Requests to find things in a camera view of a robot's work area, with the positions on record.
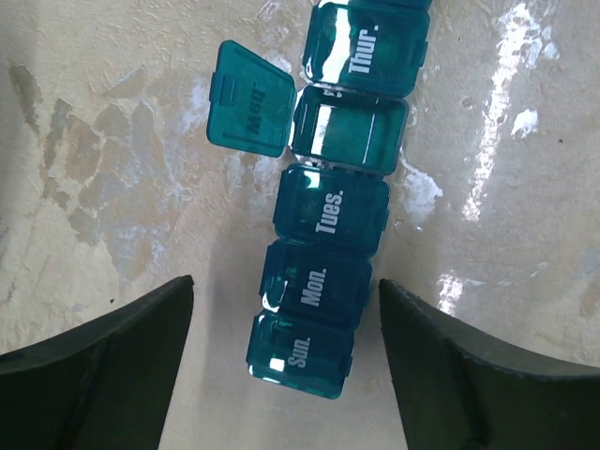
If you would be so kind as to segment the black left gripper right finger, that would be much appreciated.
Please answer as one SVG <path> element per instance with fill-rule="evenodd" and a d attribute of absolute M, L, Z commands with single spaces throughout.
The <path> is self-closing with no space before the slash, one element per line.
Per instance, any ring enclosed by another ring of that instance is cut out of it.
<path fill-rule="evenodd" d="M 379 298 L 409 448 L 598 448 L 598 367 L 512 345 L 391 279 Z"/>

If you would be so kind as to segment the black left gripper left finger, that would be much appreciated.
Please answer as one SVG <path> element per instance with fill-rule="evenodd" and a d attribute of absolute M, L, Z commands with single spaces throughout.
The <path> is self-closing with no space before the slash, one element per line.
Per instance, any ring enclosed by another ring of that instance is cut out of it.
<path fill-rule="evenodd" d="M 2 354 L 2 448 L 158 448 L 193 305 L 192 277 L 176 277 L 93 321 Z"/>

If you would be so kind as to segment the teal weekly pill organizer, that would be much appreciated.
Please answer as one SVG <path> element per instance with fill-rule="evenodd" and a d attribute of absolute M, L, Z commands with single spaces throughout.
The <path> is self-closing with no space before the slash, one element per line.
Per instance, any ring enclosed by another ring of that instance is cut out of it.
<path fill-rule="evenodd" d="M 427 1 L 321 1 L 302 65 L 307 84 L 224 41 L 210 86 L 210 143 L 296 162 L 278 184 L 247 347 L 261 380 L 335 399 L 351 370 L 371 260 L 389 215 L 413 91 L 428 50 Z"/>

